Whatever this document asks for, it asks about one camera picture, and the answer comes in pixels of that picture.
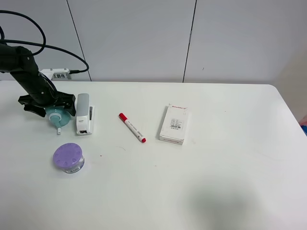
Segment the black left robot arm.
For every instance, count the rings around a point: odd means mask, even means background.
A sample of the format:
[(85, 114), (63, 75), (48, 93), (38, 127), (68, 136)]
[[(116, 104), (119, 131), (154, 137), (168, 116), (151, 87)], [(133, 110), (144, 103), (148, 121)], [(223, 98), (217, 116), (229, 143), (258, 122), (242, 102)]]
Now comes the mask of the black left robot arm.
[(38, 70), (30, 50), (1, 44), (0, 71), (11, 74), (28, 93), (18, 99), (25, 111), (45, 117), (47, 108), (60, 107), (71, 116), (76, 115), (75, 96), (56, 89), (51, 80)]

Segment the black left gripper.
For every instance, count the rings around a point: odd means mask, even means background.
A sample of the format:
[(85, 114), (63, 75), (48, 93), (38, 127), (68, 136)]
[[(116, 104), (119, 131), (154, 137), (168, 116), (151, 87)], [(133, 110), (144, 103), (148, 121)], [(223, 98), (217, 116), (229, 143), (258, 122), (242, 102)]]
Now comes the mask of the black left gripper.
[(29, 90), (27, 95), (20, 96), (18, 102), (24, 105), (24, 110), (34, 113), (40, 117), (46, 116), (44, 108), (51, 106), (64, 106), (64, 109), (71, 115), (76, 115), (75, 96), (59, 91), (50, 90)]

